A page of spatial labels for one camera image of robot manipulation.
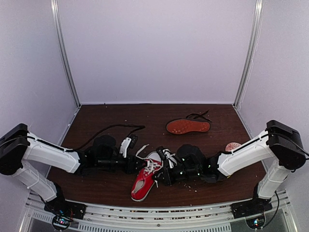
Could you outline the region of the red canvas sneaker white laces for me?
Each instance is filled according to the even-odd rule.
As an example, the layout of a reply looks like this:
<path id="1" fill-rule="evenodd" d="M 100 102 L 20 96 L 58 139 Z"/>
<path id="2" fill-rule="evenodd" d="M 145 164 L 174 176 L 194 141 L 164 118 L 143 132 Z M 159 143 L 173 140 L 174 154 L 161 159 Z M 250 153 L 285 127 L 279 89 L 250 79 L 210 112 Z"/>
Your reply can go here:
<path id="1" fill-rule="evenodd" d="M 147 145 L 142 146 L 136 153 L 139 161 L 145 161 L 146 165 L 139 171 L 136 180 L 131 189 L 131 199 L 136 202 L 142 202 L 146 199 L 151 188 L 156 184 L 157 180 L 153 179 L 154 174 L 157 174 L 163 168 L 163 161 L 157 151 L 153 151 L 148 156 L 142 158 L 140 153 Z"/>

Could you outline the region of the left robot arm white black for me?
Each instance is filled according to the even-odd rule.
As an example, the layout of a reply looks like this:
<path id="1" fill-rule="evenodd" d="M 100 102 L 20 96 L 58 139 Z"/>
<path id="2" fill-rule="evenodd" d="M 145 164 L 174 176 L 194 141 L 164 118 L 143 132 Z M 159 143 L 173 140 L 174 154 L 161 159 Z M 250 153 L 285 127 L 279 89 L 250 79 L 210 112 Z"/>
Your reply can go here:
<path id="1" fill-rule="evenodd" d="M 133 131 L 116 145 L 102 129 L 79 148 L 69 149 L 45 141 L 28 131 L 20 123 L 0 139 L 0 173 L 20 180 L 27 188 L 36 192 L 45 206 L 55 214 L 64 215 L 71 211 L 61 187 L 36 170 L 29 161 L 36 161 L 62 169 L 68 173 L 84 176 L 91 171 L 122 169 L 132 174 L 145 166 L 146 162 L 129 153 L 138 137 L 135 131 L 144 126 L 132 125 Z"/>

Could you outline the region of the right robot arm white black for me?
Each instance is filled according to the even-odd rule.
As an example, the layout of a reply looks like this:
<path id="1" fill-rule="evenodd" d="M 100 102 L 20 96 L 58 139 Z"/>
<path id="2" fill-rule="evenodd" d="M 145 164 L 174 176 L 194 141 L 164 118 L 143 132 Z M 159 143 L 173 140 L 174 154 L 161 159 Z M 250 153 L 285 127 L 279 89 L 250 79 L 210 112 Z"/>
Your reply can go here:
<path id="1" fill-rule="evenodd" d="M 274 158 L 266 176 L 255 186 L 253 198 L 248 201 L 247 208 L 254 214 L 270 202 L 289 173 L 295 172 L 309 159 L 299 132 L 276 120 L 269 121 L 266 129 L 250 141 L 231 151 L 220 151 L 210 158 L 206 158 L 198 147 L 192 145 L 183 145 L 176 154 L 162 147 L 156 151 L 163 167 L 153 179 L 165 185 L 195 177 L 206 183 L 216 183 L 247 166 Z"/>

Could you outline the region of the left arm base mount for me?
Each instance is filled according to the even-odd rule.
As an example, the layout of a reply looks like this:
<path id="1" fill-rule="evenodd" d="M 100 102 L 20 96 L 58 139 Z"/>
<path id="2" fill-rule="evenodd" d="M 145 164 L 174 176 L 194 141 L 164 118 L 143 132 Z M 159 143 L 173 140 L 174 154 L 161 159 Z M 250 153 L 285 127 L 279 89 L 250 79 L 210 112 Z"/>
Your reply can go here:
<path id="1" fill-rule="evenodd" d="M 54 183 L 56 187 L 56 197 L 51 201 L 45 201 L 44 210 L 54 214 L 52 226 L 57 232 L 63 232 L 68 229 L 74 219 L 83 219 L 86 205 L 82 203 L 69 202 L 65 199 L 61 187 Z"/>

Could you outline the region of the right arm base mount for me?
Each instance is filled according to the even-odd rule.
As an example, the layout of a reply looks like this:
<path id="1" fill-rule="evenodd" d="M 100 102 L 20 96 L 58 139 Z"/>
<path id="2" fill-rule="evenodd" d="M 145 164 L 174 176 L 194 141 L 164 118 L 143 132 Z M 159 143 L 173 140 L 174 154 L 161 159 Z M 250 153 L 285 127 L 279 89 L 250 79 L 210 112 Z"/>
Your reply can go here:
<path id="1" fill-rule="evenodd" d="M 271 199 L 260 198 L 257 189 L 258 185 L 253 190 L 252 199 L 231 204 L 234 219 L 245 217 L 247 226 L 253 230 L 260 230 L 265 226 L 265 212 L 273 208 Z"/>

